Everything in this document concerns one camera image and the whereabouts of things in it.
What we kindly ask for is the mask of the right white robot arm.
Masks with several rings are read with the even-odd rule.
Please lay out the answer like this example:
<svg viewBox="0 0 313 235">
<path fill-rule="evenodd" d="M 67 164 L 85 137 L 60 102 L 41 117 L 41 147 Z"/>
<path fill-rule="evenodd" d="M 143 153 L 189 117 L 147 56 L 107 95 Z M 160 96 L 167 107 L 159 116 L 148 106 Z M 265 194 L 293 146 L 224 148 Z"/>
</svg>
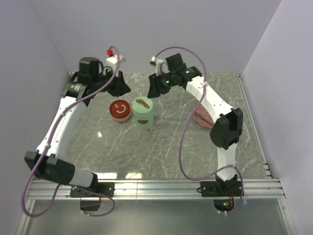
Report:
<svg viewBox="0 0 313 235">
<path fill-rule="evenodd" d="M 173 86 L 180 86 L 195 97 L 211 116 L 213 128 L 210 138 L 217 148 L 219 169 L 215 174 L 215 187 L 218 194 L 228 195 L 238 182 L 239 173 L 234 166 L 237 143 L 243 129 L 243 111 L 226 103 L 196 67 L 186 66 L 179 53 L 166 60 L 154 56 L 150 64 L 156 70 L 149 76 L 148 98 L 159 97 L 168 93 Z"/>
</svg>

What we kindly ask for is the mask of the green tin canister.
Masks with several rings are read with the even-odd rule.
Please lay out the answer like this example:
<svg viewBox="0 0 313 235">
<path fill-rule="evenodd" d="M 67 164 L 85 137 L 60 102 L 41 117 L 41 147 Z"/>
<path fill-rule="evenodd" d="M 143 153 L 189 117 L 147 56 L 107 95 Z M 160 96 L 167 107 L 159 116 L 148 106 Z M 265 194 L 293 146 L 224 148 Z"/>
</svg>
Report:
<svg viewBox="0 0 313 235">
<path fill-rule="evenodd" d="M 138 129 L 146 131 L 154 124 L 154 112 L 152 109 L 133 109 L 133 117 Z"/>
</svg>

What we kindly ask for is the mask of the green round lid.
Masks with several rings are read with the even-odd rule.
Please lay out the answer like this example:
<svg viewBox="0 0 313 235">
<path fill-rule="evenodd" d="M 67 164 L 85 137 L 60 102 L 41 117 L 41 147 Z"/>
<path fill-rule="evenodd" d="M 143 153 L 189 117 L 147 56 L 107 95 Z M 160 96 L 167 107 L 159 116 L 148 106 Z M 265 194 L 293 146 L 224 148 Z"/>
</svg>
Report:
<svg viewBox="0 0 313 235">
<path fill-rule="evenodd" d="M 153 110 L 154 103 L 146 96 L 139 96 L 132 102 L 132 111 L 136 115 L 145 116 L 151 114 Z"/>
</svg>

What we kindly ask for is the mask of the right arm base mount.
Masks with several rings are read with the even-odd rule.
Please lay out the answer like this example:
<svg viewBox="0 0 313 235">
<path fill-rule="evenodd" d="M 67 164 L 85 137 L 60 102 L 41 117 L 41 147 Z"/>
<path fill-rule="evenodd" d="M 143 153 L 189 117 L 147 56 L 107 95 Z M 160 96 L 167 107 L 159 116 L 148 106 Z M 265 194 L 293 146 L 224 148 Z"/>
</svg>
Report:
<svg viewBox="0 0 313 235">
<path fill-rule="evenodd" d="M 235 197 L 242 201 L 245 193 L 242 182 L 230 181 L 201 181 L 200 187 L 196 189 L 201 197 L 212 197 L 213 205 L 218 213 L 228 214 L 236 209 Z"/>
</svg>

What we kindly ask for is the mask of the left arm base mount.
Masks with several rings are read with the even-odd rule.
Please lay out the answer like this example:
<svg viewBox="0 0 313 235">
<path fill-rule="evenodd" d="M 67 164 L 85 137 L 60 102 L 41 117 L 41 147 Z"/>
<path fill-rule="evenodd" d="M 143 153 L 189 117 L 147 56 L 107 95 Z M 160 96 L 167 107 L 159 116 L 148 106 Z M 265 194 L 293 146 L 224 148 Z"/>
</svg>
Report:
<svg viewBox="0 0 313 235">
<path fill-rule="evenodd" d="M 80 199 L 80 209 L 83 212 L 96 212 L 100 209 L 104 199 L 111 200 L 113 207 L 115 207 L 114 189 L 115 183 L 113 182 L 96 182 L 88 188 L 72 186 L 69 197 Z"/>
</svg>

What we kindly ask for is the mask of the red round lid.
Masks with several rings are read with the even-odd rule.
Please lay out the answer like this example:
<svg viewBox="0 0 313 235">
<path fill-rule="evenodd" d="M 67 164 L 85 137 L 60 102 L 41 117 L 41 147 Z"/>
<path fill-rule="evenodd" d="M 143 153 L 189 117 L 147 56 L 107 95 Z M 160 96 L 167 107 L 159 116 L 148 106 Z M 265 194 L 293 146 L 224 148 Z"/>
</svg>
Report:
<svg viewBox="0 0 313 235">
<path fill-rule="evenodd" d="M 131 108 L 129 102 L 118 99 L 110 104 L 109 111 L 113 118 L 121 119 L 125 118 L 130 113 Z"/>
</svg>

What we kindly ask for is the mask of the cream pink bowl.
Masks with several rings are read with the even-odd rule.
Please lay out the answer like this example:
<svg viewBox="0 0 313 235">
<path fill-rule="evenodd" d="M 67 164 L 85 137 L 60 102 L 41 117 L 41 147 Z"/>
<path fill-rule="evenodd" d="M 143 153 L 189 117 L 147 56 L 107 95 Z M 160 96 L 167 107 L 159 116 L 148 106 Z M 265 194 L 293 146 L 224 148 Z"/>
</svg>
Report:
<svg viewBox="0 0 313 235">
<path fill-rule="evenodd" d="M 125 116 L 125 117 L 112 117 L 112 119 L 114 120 L 114 121 L 116 121 L 116 122 L 125 122 L 125 121 L 127 121 L 127 120 L 129 120 L 130 119 L 130 117 L 131 117 L 131 113 L 129 113 L 127 116 Z"/>
</svg>

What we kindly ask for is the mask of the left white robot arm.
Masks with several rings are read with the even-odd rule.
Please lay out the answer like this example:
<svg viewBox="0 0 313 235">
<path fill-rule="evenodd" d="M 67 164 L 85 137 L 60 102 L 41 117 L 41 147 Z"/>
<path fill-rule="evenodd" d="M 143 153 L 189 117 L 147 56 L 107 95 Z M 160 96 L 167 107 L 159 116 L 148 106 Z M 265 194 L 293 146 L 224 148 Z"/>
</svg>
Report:
<svg viewBox="0 0 313 235">
<path fill-rule="evenodd" d="M 24 157 L 31 169 L 31 177 L 60 185 L 80 186 L 88 197 L 98 193 L 95 173 L 65 161 L 67 146 L 76 124 L 96 94 L 108 92 L 113 97 L 120 97 L 130 92 L 119 69 L 125 61 L 122 55 L 110 55 L 104 64 L 94 57 L 80 59 L 79 70 L 70 75 L 46 136 L 35 151 L 28 151 Z"/>
</svg>

